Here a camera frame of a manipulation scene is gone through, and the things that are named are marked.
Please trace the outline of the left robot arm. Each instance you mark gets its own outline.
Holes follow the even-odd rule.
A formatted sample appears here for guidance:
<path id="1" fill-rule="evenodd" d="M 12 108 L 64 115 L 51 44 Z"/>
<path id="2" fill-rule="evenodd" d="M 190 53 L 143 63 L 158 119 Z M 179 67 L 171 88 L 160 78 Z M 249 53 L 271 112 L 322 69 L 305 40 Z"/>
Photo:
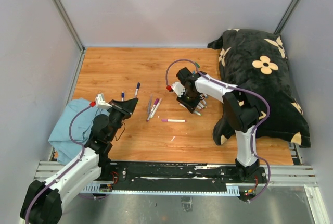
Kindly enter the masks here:
<path id="1" fill-rule="evenodd" d="M 34 180 L 28 187 L 20 218 L 26 223 L 58 223 L 69 203 L 92 181 L 106 180 L 111 175 L 108 157 L 112 141 L 123 121 L 129 119 L 136 108 L 138 98 L 127 101 L 105 102 L 98 94 L 84 110 L 96 106 L 105 108 L 108 115 L 100 114 L 93 120 L 86 144 L 61 170 L 44 181 Z"/>

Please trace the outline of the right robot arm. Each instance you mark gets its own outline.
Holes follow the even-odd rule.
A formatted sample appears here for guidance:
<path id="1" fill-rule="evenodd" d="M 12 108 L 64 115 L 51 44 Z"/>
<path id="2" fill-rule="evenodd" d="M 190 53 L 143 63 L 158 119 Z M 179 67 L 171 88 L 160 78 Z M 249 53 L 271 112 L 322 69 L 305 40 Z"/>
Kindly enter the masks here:
<path id="1" fill-rule="evenodd" d="M 255 134 L 260 116 L 261 96 L 254 92 L 216 80 L 206 73 L 192 74 L 183 68 L 176 74 L 178 81 L 171 85 L 177 101 L 194 114 L 203 96 L 208 95 L 223 103 L 223 116 L 235 131 L 237 140 L 236 177 L 241 182 L 254 179 L 259 172 L 255 153 Z"/>

